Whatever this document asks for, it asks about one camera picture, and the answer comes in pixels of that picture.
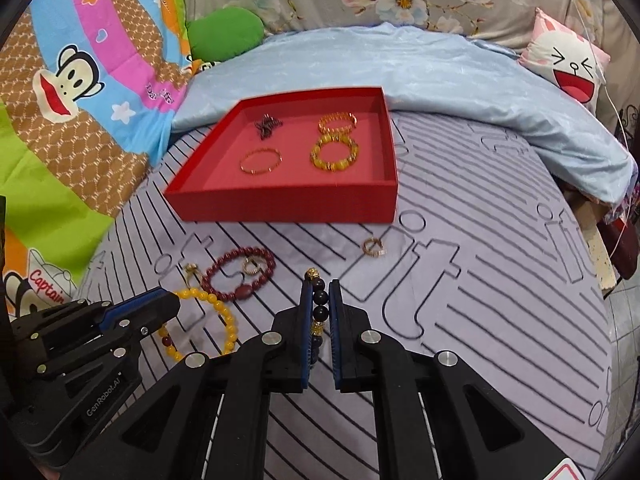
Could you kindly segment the thin gold bangle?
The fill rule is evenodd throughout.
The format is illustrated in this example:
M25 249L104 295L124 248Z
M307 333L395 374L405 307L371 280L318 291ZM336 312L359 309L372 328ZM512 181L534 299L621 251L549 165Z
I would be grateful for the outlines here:
M282 154L276 148L256 148L247 152L239 162L243 174L252 177L271 174L282 164Z

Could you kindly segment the gold woven cuff bangle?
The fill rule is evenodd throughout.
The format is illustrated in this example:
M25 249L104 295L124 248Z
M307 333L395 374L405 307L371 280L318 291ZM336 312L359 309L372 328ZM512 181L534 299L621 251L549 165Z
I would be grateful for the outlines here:
M336 112L322 116L318 121L318 130L330 136L346 136L357 124L358 119L351 112Z

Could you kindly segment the red cardboard tray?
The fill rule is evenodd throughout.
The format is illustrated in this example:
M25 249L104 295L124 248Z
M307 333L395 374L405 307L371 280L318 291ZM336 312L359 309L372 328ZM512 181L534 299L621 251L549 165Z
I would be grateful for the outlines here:
M351 112L346 136L319 119ZM256 148L276 148L271 174L243 174ZM165 188L184 221L390 223L398 177L384 93L375 87L305 90L240 101L201 140Z

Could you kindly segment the grey striped bed sheet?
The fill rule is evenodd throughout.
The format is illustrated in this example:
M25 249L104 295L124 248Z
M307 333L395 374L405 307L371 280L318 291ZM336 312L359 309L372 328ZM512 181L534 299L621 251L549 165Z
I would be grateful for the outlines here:
M187 264L267 248L273 278L232 304L241 340L296 304L316 269L406 348L456 352L592 477L610 404L610 317L570 206L512 131L419 113L394 113L392 125L399 188L388 226L183 222L163 192L203 140L187 133L122 207L79 295L177 290Z

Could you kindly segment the light blue quilt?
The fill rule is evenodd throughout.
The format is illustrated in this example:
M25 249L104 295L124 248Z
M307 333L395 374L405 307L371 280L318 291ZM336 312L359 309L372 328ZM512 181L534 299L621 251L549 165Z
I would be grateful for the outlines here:
M298 90L380 87L390 110L457 116L516 131L548 170L617 206L638 166L582 104L507 48L384 23L285 32L197 74L173 132L214 124L237 102Z

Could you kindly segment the cartoon monkey colourful blanket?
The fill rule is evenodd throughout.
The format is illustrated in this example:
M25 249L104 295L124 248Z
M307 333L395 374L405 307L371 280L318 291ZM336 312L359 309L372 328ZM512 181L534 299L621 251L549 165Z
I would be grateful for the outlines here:
M1 0L3 301L70 301L198 68L183 0Z

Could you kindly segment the green plush pillow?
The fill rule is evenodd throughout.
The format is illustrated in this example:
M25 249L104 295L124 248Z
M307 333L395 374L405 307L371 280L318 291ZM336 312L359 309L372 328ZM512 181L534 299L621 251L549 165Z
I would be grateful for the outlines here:
M256 14L227 6L186 25L191 53L203 62L224 62L252 50L264 40L264 24Z

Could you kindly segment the dark red chair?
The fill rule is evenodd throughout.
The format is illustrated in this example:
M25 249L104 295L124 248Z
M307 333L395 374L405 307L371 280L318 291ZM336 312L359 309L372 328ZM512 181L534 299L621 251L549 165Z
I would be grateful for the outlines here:
M627 105L620 110L622 124L616 127L618 140L626 140L630 154L639 162L639 109ZM629 280L637 271L639 257L639 180L634 184L631 196L623 203L622 215L615 221L600 221L598 230L605 244L608 258L614 269L624 280Z

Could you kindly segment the pink cartoon face cushion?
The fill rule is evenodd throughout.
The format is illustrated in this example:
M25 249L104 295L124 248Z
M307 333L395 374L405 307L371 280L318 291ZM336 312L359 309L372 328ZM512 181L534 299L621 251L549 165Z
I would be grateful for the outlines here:
M611 57L537 8L532 36L518 62L594 114Z

